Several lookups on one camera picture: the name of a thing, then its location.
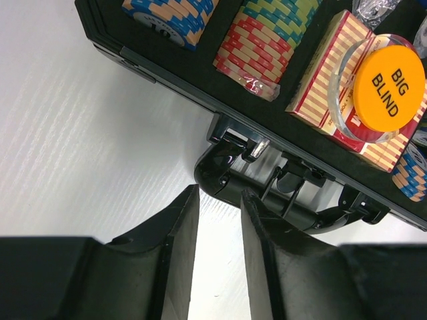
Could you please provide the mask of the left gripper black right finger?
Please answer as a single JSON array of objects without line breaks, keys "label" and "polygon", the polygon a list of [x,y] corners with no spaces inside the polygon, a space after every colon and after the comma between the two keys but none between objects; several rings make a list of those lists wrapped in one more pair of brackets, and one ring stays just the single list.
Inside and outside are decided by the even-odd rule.
[{"label": "left gripper black right finger", "polygon": [[425,319],[426,246],[333,246],[241,196],[253,319]]}]

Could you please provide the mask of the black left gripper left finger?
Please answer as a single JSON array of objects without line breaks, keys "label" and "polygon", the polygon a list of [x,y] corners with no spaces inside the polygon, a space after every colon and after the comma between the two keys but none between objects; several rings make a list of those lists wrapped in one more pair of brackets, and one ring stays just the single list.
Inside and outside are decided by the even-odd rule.
[{"label": "black left gripper left finger", "polygon": [[186,319],[199,187],[137,227],[92,237],[1,239],[2,319]]}]

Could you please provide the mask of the black poker set case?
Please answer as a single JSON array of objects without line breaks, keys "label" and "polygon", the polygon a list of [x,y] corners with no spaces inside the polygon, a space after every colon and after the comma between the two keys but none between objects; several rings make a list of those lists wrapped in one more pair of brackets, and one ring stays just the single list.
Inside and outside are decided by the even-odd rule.
[{"label": "black poker set case", "polygon": [[344,209],[350,221],[377,223],[392,213],[426,229],[426,202],[412,202],[391,181],[330,138],[286,113],[316,47],[332,17],[352,7],[351,1],[323,1],[280,82],[278,98],[265,101],[247,92],[213,66],[241,3],[220,1],[195,51],[182,49],[152,28],[128,17],[120,1],[77,1],[87,38],[97,50],[149,81],[161,83],[213,113],[207,133],[209,148],[194,169],[199,186],[210,196],[238,206],[240,194],[265,185],[235,171],[234,161],[258,163],[274,148],[292,165],[312,170],[320,181],[344,185]]}]

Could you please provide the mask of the red playing card deck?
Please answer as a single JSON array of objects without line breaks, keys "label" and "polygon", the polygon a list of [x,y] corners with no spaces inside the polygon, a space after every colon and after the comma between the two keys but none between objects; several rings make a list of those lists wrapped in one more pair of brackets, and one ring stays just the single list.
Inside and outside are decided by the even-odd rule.
[{"label": "red playing card deck", "polygon": [[350,45],[373,35],[349,11],[344,10],[335,15],[302,77],[298,92],[286,111],[342,144],[373,167],[391,172],[426,110],[426,101],[422,102],[422,112],[418,114],[412,130],[400,133],[397,137],[382,143],[363,143],[342,137],[331,121],[328,107],[329,80],[338,59]]}]

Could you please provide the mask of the orange big blind button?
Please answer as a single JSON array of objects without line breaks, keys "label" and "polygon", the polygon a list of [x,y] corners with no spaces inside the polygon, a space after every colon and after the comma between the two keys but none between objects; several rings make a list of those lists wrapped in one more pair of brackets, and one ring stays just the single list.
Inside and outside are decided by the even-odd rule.
[{"label": "orange big blind button", "polygon": [[356,114],[373,131],[401,129],[420,107],[424,86],[424,68],[415,51],[403,45],[381,48],[369,54],[356,73]]}]

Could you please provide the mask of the silver key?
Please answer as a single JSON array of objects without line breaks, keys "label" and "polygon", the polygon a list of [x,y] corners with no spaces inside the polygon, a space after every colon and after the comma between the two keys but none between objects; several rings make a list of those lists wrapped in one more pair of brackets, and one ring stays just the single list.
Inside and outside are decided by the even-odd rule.
[{"label": "silver key", "polygon": [[375,32],[417,31],[426,24],[419,1],[352,1],[352,13]]}]

